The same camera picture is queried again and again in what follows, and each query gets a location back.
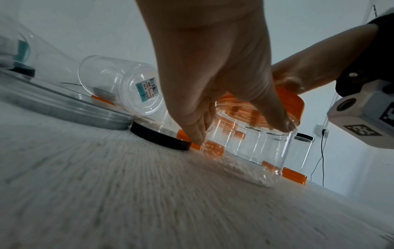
power cord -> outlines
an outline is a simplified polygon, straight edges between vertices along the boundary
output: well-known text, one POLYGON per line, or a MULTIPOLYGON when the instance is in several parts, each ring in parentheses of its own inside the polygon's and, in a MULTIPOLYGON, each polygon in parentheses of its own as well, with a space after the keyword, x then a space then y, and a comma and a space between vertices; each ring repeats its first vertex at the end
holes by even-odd
POLYGON ((323 155, 323 152, 324 152, 324 149, 325 149, 325 145, 327 144, 327 138, 325 138, 324 146, 323 146, 323 139, 324 139, 325 129, 323 129, 323 130, 321 131, 321 134, 322 134, 322 136, 321 136, 321 145, 320 145, 321 157, 320 157, 319 161, 317 161, 316 166, 315 166, 315 168, 313 169, 313 172, 312 172, 312 174, 311 174, 311 181, 312 181, 312 176, 313 176, 313 174, 314 174, 315 171, 316 171, 317 165, 319 165, 320 161, 323 160, 323 162, 322 162, 322 170, 323 170, 323 187, 324 187, 324 155, 323 155))

blue and white label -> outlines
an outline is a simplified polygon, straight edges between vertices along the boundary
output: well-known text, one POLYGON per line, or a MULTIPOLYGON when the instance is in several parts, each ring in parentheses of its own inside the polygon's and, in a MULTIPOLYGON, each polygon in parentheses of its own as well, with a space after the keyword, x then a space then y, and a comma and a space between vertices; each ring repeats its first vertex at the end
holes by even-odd
POLYGON ((136 86, 142 102, 148 101, 154 96, 159 95, 159 89, 157 88, 155 78, 137 83, 136 86))

gray tabletop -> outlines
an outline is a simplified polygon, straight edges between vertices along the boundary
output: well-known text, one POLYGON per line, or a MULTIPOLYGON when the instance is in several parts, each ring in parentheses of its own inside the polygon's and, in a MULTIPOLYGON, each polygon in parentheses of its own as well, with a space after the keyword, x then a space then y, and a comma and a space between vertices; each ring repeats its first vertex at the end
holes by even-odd
POLYGON ((310 182, 0 102, 0 248, 393 248, 392 220, 310 182))

black lid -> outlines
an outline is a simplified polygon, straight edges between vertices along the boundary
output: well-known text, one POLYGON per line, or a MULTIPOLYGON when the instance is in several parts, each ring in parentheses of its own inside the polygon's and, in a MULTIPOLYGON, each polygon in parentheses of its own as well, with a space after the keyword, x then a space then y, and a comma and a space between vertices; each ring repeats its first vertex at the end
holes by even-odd
POLYGON ((306 134, 302 134, 302 133, 297 133, 297 135, 295 136, 295 139, 300 140, 300 141, 305 141, 305 140, 309 140, 311 142, 313 142, 315 140, 315 138, 306 135, 306 134))
POLYGON ((14 68, 9 70, 32 78, 34 78, 34 76, 36 75, 36 70, 34 68, 26 66, 25 64, 19 62, 15 62, 14 68))
POLYGON ((180 140, 175 137, 170 137, 157 131, 151 130, 145 126, 133 122, 130 131, 140 138, 148 140, 152 143, 165 146, 179 151, 188 151, 190 149, 191 142, 180 140))

hand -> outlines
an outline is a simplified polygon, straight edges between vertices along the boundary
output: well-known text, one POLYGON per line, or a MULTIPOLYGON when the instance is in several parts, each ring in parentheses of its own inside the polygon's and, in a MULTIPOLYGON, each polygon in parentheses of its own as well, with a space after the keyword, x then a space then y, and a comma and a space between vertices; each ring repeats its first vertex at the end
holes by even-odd
POLYGON ((336 80, 368 47, 377 31, 374 24, 355 27, 274 64, 275 85, 302 94, 336 80))
POLYGON ((195 2, 138 1, 172 118, 201 144, 215 102, 229 91, 251 102, 274 128, 294 130, 273 86, 262 1, 195 2))

